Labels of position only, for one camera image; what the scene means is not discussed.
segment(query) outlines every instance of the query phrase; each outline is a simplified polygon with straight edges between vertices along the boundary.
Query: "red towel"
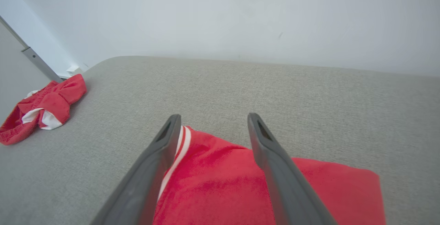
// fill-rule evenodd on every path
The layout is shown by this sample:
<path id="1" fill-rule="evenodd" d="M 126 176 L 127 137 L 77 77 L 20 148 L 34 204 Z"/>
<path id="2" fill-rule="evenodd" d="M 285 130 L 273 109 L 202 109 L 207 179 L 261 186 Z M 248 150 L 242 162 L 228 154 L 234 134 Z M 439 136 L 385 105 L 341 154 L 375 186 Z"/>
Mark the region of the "red towel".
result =
<path id="1" fill-rule="evenodd" d="M 0 127 L 0 142 L 4 145 L 20 142 L 33 132 L 37 124 L 42 129 L 58 128 L 69 119 L 70 105 L 86 91 L 80 74 L 62 83 L 50 82 L 17 104 Z"/>
<path id="2" fill-rule="evenodd" d="M 275 224 L 266 179 L 250 149 L 188 126 L 177 148 L 154 224 Z M 293 161 L 339 225 L 385 224 L 378 175 L 330 162 Z"/>

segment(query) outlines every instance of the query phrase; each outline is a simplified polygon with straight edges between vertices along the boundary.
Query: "gray mattress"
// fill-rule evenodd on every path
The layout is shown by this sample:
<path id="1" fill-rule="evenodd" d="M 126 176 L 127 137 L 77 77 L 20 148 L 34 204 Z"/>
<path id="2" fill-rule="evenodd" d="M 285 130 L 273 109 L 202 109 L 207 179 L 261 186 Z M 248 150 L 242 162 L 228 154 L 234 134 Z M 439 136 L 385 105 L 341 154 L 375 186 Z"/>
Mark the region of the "gray mattress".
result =
<path id="1" fill-rule="evenodd" d="M 68 122 L 0 146 L 0 224 L 88 224 L 171 114 L 250 148 L 257 112 L 290 156 L 373 170 L 388 224 L 440 223 L 440 79 L 115 57 Z"/>

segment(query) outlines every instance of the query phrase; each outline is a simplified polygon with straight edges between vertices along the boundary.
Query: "gray upholstered surface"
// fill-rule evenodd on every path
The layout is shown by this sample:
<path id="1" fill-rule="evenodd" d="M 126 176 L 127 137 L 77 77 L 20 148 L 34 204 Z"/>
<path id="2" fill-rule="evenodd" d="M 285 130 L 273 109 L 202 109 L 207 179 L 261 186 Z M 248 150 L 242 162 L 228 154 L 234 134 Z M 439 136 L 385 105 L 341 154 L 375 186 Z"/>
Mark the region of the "gray upholstered surface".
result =
<path id="1" fill-rule="evenodd" d="M 293 157 L 378 173 L 388 224 L 440 222 L 440 79 L 148 57 L 84 78 L 65 125 L 0 147 L 0 224 L 88 224 L 169 115 L 250 147 L 248 112 Z"/>

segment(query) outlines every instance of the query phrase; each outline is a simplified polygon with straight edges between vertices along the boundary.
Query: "white stripe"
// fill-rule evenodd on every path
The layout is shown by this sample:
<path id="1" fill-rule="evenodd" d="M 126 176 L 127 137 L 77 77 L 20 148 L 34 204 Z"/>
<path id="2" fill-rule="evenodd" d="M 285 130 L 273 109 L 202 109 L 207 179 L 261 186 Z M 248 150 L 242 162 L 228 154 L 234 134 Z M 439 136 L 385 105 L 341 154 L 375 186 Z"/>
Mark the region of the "white stripe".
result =
<path id="1" fill-rule="evenodd" d="M 26 96 L 26 98 L 29 98 L 29 97 L 32 96 L 32 94 L 34 94 L 34 93 L 38 93 L 38 91 L 39 91 L 39 90 L 35 90 L 35 91 L 32 91 L 32 92 L 28 93 L 28 95 Z"/>
<path id="2" fill-rule="evenodd" d="M 33 109 L 33 110 L 28 111 L 28 112 L 22 117 L 22 122 L 23 122 L 24 124 L 32 122 L 32 121 L 36 118 L 36 116 L 38 115 L 39 110 L 42 110 L 42 108 L 37 108 L 37 109 Z"/>
<path id="3" fill-rule="evenodd" d="M 176 157 L 177 152 L 179 152 L 180 144 L 182 143 L 182 136 L 184 136 L 184 127 L 180 127 L 180 133 L 179 133 L 179 140 L 177 140 L 177 148 L 176 152 L 174 153 L 174 158 Z"/>
<path id="4" fill-rule="evenodd" d="M 159 198 L 161 197 L 162 192 L 164 191 L 166 185 L 168 184 L 168 181 L 169 181 L 171 175 L 173 174 L 176 167 L 179 165 L 180 161 L 182 161 L 182 159 L 184 158 L 184 156 L 186 155 L 186 153 L 188 151 L 188 148 L 190 147 L 191 132 L 185 126 L 184 126 L 184 129 L 185 129 L 185 141 L 184 141 L 184 145 L 182 146 L 182 151 L 180 152 L 179 156 L 174 161 L 174 163 L 171 166 L 171 168 L 169 169 L 168 173 L 165 175 L 164 179 L 162 180 L 161 189 L 159 191 L 159 197 L 157 197 L 157 201 L 159 201 Z"/>
<path id="5" fill-rule="evenodd" d="M 43 112 L 43 117 L 41 118 L 41 122 L 43 122 L 43 124 L 46 125 L 45 127 L 41 127 L 41 128 L 47 130 L 58 128 L 59 126 L 62 125 L 62 123 L 58 119 L 56 119 L 56 117 L 52 113 L 46 110 L 44 110 Z"/>

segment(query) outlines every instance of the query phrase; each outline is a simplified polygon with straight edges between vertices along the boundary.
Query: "red cloth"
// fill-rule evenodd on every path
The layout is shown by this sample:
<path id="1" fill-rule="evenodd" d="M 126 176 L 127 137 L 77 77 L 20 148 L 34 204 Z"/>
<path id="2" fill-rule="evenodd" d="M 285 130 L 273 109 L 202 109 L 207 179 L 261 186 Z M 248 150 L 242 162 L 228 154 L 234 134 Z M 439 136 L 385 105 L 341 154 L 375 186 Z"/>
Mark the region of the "red cloth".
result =
<path id="1" fill-rule="evenodd" d="M 37 124 L 40 128 L 46 128 L 48 125 L 43 122 L 45 111 L 50 112 L 55 121 L 66 123 L 69 119 L 70 105 L 78 101 L 86 91 L 84 79 L 80 74 L 62 83 L 50 82 L 45 88 L 17 104 L 0 127 L 0 142 L 4 145 L 20 142 L 34 131 Z M 31 122 L 23 123 L 22 118 L 25 114 L 39 108 L 41 109 L 35 111 L 38 114 Z"/>
<path id="2" fill-rule="evenodd" d="M 154 224 L 274 225 L 264 173 L 252 151 L 183 128 Z M 339 225 L 385 224 L 378 175 L 330 162 L 293 161 Z"/>

